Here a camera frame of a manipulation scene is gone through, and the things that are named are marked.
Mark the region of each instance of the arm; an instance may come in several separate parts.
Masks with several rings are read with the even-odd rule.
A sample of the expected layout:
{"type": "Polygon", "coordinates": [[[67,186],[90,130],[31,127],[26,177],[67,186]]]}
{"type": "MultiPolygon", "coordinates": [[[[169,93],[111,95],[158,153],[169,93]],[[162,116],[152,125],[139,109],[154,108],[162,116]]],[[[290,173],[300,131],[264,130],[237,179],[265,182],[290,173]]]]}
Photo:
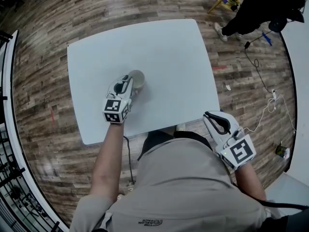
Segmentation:
{"type": "Polygon", "coordinates": [[[124,124],[111,124],[92,172],[90,194],[117,200],[122,161],[124,124]]]}
{"type": "Polygon", "coordinates": [[[237,185],[248,195],[259,199],[266,200],[264,188],[257,177],[250,162],[246,163],[235,171],[237,185]]]}

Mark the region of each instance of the white sneaker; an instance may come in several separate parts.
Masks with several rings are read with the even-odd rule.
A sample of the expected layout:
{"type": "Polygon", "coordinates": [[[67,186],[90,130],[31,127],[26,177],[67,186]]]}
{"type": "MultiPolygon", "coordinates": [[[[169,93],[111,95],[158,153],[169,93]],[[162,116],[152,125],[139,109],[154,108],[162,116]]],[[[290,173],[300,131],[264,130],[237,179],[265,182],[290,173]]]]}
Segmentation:
{"type": "Polygon", "coordinates": [[[221,27],[218,23],[215,22],[215,23],[213,24],[213,28],[215,29],[215,31],[216,31],[217,34],[219,35],[220,39],[221,39],[223,42],[227,42],[228,36],[222,34],[222,27],[221,27]]]}
{"type": "Polygon", "coordinates": [[[176,126],[176,131],[185,131],[185,124],[179,124],[176,126]]]}
{"type": "Polygon", "coordinates": [[[243,38],[243,35],[240,33],[235,33],[235,36],[236,36],[236,39],[238,39],[239,41],[241,41],[243,38]]]}

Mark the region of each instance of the white cable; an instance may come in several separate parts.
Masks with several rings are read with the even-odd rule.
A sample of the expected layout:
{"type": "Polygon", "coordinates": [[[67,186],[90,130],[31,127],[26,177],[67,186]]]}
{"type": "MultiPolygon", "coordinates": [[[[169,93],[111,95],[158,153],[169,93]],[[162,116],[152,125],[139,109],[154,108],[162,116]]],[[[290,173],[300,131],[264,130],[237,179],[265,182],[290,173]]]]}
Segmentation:
{"type": "Polygon", "coordinates": [[[294,126],[293,126],[293,122],[292,122],[292,119],[291,119],[291,116],[290,116],[290,113],[289,113],[288,106],[286,105],[285,99],[284,99],[284,97],[283,97],[282,95],[278,96],[278,98],[276,98],[276,99],[274,99],[274,98],[268,99],[267,106],[263,109],[260,122],[259,122],[259,124],[257,125],[257,127],[256,127],[254,130],[250,130],[248,127],[244,128],[244,130],[247,129],[247,130],[249,130],[249,131],[255,132],[256,129],[257,129],[257,128],[260,126],[260,124],[261,124],[261,121],[262,121],[262,118],[263,118],[265,109],[267,108],[267,110],[268,110],[270,113],[273,113],[273,112],[275,111],[275,109],[276,109],[276,101],[277,101],[280,97],[282,97],[282,99],[283,99],[283,101],[284,101],[284,105],[285,105],[285,108],[286,108],[286,112],[288,113],[288,116],[289,116],[289,118],[290,118],[290,122],[291,122],[292,128],[296,131],[296,129],[295,129],[294,126]],[[275,105],[274,105],[273,110],[270,111],[269,108],[268,108],[268,106],[269,106],[269,104],[270,104],[272,101],[275,101],[275,105]]]}

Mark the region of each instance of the person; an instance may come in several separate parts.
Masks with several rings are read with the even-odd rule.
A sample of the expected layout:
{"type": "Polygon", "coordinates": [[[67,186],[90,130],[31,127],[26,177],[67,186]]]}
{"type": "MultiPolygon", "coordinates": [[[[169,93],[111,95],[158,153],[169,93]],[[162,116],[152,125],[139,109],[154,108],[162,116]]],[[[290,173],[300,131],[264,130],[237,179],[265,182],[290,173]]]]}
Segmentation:
{"type": "Polygon", "coordinates": [[[214,23],[214,29],[223,42],[232,34],[241,40],[244,34],[253,32],[263,22],[276,19],[292,9],[304,7],[305,0],[244,0],[235,18],[225,27],[214,23]]]}
{"type": "Polygon", "coordinates": [[[248,162],[229,171],[202,136],[149,132],[133,191],[117,200],[124,125],[111,124],[94,165],[90,194],[75,210],[70,232],[255,231],[267,218],[255,199],[266,194],[248,162]]]}

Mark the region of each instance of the wooden floor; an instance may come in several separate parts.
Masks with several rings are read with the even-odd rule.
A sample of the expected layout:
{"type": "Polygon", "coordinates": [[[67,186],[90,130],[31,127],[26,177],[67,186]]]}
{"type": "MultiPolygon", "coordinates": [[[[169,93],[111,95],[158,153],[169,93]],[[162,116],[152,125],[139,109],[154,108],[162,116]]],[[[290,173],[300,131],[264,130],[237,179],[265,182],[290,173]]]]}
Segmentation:
{"type": "MultiPolygon", "coordinates": [[[[67,46],[87,36],[135,23],[193,18],[197,21],[213,67],[220,107],[236,117],[240,125],[254,129],[271,94],[267,93],[255,68],[244,54],[244,45],[261,35],[261,29],[241,42],[231,36],[218,39],[214,22],[225,25],[235,13],[218,7],[215,0],[25,0],[17,12],[11,10],[0,29],[19,30],[14,65],[14,107],[22,147],[41,189],[55,210],[70,224],[76,204],[89,192],[93,163],[100,144],[84,145],[71,99],[67,46]]],[[[267,25],[261,27],[268,31],[267,25]]],[[[280,36],[269,34],[273,46],[261,38],[248,49],[258,58],[260,72],[269,89],[285,97],[292,119],[295,100],[290,66],[280,36]]],[[[267,111],[261,126],[251,132],[257,156],[253,160],[259,178],[267,187],[286,168],[275,155],[282,141],[292,147],[293,130],[282,100],[267,111]]],[[[190,131],[213,141],[201,121],[187,124],[190,131]]],[[[130,139],[133,173],[146,134],[130,139]]],[[[121,186],[129,179],[128,152],[124,142],[121,186]]]]}

